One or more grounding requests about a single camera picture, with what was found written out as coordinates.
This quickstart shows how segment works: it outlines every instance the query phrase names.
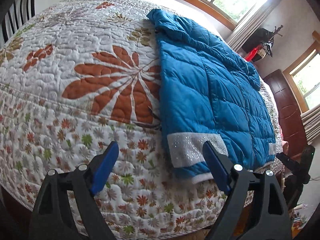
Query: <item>beige curtain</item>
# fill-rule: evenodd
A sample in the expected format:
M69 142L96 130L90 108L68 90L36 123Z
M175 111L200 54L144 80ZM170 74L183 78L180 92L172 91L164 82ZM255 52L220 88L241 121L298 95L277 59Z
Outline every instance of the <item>beige curtain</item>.
M306 130L308 144L320 135L320 104L301 115Z
M280 1L281 0L260 0L239 22L231 35L226 39L226 43L234 51L239 50Z

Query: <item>wooden door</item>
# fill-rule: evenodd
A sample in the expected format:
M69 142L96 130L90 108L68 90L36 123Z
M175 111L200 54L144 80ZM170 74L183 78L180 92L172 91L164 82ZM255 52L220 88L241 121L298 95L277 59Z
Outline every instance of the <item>wooden door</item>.
M289 142L288 156L298 159L308 143L297 100L280 69L272 72L263 80L270 86L275 97L284 141Z

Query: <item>bed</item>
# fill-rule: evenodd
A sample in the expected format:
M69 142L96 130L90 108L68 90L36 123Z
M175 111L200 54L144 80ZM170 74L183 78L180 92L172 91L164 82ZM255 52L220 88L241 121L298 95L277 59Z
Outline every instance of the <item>bed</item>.
M0 51L0 184L25 208L32 210L49 169L72 171L115 140L119 158L95 199L117 238L172 238L217 219L226 195L212 179L181 185L161 145L160 60L146 18L154 8L219 35L200 12L174 0L64 0ZM279 140L273 95L260 81ZM267 168L283 167L276 159L259 171ZM72 192L69 200L85 234Z

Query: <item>blue puffer jacket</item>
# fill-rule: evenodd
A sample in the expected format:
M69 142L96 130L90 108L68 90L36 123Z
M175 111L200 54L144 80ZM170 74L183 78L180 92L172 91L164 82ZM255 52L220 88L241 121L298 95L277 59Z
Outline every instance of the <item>blue puffer jacket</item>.
M164 147L173 133L219 134L233 163L254 170L274 160L275 135L254 66L190 19L159 9L147 17L158 30ZM182 178L206 172L204 161L176 169Z

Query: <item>silver screw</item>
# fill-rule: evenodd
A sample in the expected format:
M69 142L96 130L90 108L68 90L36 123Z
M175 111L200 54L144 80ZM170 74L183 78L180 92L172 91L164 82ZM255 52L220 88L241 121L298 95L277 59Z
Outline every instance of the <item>silver screw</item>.
M78 167L78 169L79 169L80 171L85 171L87 168L88 168L87 164L81 164L81 165Z
M54 174L56 174L56 171L55 171L55 170L49 170L49 171L48 171L48 175L49 175L49 176L52 176L52 175L54 175Z
M271 170L266 170L266 174L267 174L268 176L273 176L273 171L271 171Z
M235 168L236 171L242 171L243 167L240 164L235 164L233 166Z

